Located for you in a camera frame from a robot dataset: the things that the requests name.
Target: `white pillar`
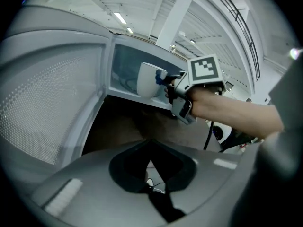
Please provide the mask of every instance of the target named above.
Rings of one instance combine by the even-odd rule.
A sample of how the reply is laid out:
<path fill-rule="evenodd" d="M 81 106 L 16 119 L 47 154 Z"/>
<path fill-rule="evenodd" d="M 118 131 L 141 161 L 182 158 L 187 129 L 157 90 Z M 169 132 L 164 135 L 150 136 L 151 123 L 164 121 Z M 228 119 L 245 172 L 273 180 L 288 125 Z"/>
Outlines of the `white pillar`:
<path fill-rule="evenodd" d="M 177 0 L 158 37 L 157 46 L 166 50 L 172 44 L 192 0 Z"/>

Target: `white strip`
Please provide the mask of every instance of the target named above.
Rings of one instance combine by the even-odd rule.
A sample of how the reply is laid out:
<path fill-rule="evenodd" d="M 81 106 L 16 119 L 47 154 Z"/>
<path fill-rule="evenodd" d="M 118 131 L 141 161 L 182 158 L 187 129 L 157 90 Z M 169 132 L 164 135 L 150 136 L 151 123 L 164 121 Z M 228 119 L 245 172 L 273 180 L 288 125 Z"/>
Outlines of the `white strip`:
<path fill-rule="evenodd" d="M 237 167 L 236 163 L 226 161 L 226 160 L 222 160 L 222 159 L 219 159 L 219 158 L 214 160 L 214 164 L 216 164 L 218 166 L 225 167 L 225 168 L 229 168 L 229 169 L 232 169 L 232 170 L 236 169 L 236 167 Z"/>
<path fill-rule="evenodd" d="M 72 199 L 76 196 L 78 191 L 80 190 L 83 182 L 79 179 L 72 179 L 66 186 L 49 202 L 44 210 L 53 215 L 54 217 L 58 217 L 65 208 L 70 204 Z"/>

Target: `white cup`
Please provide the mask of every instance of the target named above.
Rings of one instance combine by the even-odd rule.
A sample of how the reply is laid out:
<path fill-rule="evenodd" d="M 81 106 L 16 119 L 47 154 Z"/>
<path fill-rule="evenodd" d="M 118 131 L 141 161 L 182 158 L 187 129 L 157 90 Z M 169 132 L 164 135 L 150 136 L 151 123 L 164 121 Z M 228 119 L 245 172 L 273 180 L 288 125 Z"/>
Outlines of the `white cup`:
<path fill-rule="evenodd" d="M 161 70 L 161 79 L 164 80 L 167 76 L 167 71 L 149 63 L 142 62 L 137 80 L 137 93 L 141 97 L 154 97 L 160 85 L 156 83 L 156 71 Z"/>

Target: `forearm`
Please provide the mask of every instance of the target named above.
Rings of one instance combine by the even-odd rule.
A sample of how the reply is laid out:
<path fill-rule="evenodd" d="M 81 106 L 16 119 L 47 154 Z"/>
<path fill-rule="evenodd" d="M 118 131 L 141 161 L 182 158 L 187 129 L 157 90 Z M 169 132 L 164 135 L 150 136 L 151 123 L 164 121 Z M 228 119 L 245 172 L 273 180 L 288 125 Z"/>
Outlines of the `forearm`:
<path fill-rule="evenodd" d="M 273 105 L 257 105 L 212 94 L 203 106 L 194 103 L 193 112 L 198 117 L 229 125 L 262 139 L 283 130 L 283 123 Z"/>

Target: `railing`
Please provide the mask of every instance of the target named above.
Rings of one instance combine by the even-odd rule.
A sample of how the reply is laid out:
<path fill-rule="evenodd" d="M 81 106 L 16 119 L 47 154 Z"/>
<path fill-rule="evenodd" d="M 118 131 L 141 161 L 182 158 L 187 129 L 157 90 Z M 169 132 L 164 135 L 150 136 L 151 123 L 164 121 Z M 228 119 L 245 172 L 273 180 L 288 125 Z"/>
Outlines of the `railing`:
<path fill-rule="evenodd" d="M 249 48 L 250 48 L 250 53 L 251 53 L 252 59 L 254 61 L 256 78 L 257 78 L 257 81 L 258 81 L 258 79 L 260 78 L 259 60 L 258 60 L 258 55 L 257 55 L 257 51 L 256 51 L 254 41 L 253 41 L 252 36 L 250 34 L 250 30 L 248 29 L 241 13 L 239 12 L 239 10 L 236 8 L 236 6 L 233 4 L 233 2 L 231 0 L 220 0 L 220 1 L 224 4 L 224 6 L 229 10 L 231 15 L 235 18 L 236 22 L 240 26 L 240 28 L 241 28 L 244 36 L 245 36 L 245 39 L 246 39 L 246 41 L 249 45 Z"/>

